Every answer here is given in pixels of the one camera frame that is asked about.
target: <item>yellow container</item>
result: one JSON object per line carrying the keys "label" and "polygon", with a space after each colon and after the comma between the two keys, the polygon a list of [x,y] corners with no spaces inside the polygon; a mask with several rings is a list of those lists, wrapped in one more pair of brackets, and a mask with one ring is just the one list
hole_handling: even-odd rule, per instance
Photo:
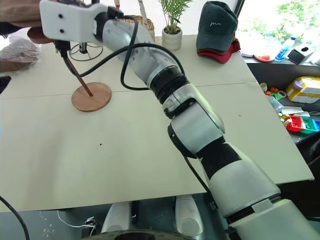
{"label": "yellow container", "polygon": [[292,102],[312,104],[320,99],[320,77],[298,77],[285,91]]}

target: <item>gray cap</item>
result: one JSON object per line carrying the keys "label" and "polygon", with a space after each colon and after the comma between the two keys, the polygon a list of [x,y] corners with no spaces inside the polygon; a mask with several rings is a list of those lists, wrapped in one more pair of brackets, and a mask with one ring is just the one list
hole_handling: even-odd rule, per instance
{"label": "gray cap", "polygon": [[207,1],[201,12],[197,49],[229,49],[238,26],[238,18],[227,4]]}

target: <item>wicker basket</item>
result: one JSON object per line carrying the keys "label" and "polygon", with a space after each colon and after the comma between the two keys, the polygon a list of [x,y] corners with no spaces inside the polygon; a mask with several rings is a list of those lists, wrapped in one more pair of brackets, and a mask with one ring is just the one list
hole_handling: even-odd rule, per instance
{"label": "wicker basket", "polygon": [[[140,25],[144,25],[146,28],[148,28],[150,35],[154,41],[155,40],[155,26],[154,26],[153,22],[149,18],[147,18],[143,0],[138,0],[138,3],[140,6],[141,16],[135,15],[135,18],[137,19],[137,21]],[[115,1],[115,4],[117,7],[120,7],[119,0]],[[134,21],[131,19],[125,19],[124,21],[128,24],[134,24]]]}

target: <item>potted plant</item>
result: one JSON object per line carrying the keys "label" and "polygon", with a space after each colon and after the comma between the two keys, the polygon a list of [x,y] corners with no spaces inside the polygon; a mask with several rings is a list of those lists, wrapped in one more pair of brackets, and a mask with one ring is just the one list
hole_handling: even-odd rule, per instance
{"label": "potted plant", "polygon": [[181,46],[182,29],[180,24],[182,13],[189,8],[192,0],[159,0],[162,6],[166,26],[162,30],[162,46],[169,50],[177,50]]}

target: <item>white plant pot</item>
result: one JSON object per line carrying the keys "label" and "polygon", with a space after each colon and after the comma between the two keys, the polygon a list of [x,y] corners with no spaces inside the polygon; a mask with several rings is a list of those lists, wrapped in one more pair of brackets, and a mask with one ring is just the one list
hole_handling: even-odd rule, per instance
{"label": "white plant pot", "polygon": [[182,29],[177,34],[168,34],[165,29],[162,29],[162,46],[171,51],[181,47]]}

